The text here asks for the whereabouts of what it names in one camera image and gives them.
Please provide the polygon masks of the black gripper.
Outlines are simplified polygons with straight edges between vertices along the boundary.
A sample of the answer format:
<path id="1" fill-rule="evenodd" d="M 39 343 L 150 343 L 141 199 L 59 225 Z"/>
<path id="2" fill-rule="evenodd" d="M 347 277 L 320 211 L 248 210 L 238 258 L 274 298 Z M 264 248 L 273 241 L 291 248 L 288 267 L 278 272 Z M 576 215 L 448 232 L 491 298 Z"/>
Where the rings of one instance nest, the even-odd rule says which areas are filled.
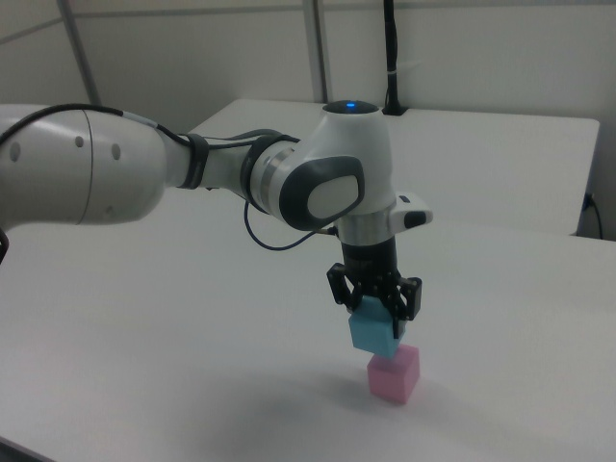
<path id="1" fill-rule="evenodd" d="M 342 252 L 343 263 L 334 264 L 326 273 L 334 301 L 353 313 L 362 295 L 384 299 L 393 336 L 400 339 L 404 325 L 421 310 L 423 281 L 399 274 L 396 239 L 371 245 L 342 244 Z"/>

